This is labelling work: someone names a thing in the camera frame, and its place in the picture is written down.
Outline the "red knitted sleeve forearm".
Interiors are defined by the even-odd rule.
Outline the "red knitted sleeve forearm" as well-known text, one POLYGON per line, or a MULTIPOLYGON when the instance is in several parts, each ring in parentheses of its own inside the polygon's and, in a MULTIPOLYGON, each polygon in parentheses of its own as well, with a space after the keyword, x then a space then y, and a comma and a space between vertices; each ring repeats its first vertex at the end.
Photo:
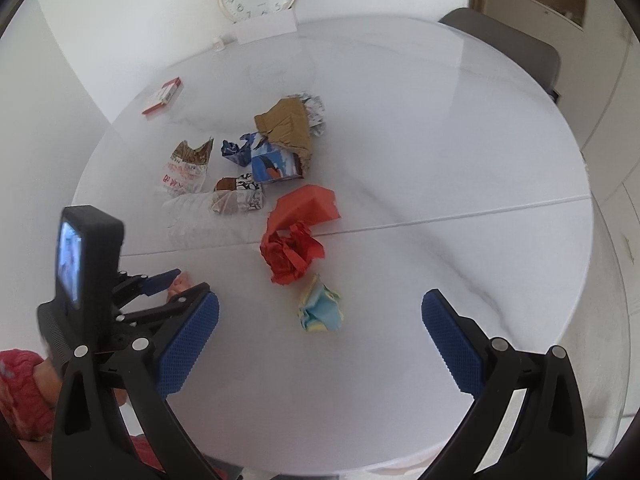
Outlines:
POLYGON ((0 358, 1 413, 21 440, 42 441, 50 437, 54 413, 35 382, 43 358, 29 350, 3 350, 0 358))

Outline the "person's left hand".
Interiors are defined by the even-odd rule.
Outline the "person's left hand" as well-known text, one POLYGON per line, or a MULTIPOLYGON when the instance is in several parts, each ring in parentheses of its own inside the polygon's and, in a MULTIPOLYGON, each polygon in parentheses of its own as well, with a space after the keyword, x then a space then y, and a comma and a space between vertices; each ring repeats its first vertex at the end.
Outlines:
POLYGON ((178 296, 190 289, 193 286, 190 275, 186 272, 181 272, 175 279, 172 281, 170 286, 167 289, 167 299, 171 300, 175 296, 178 296))

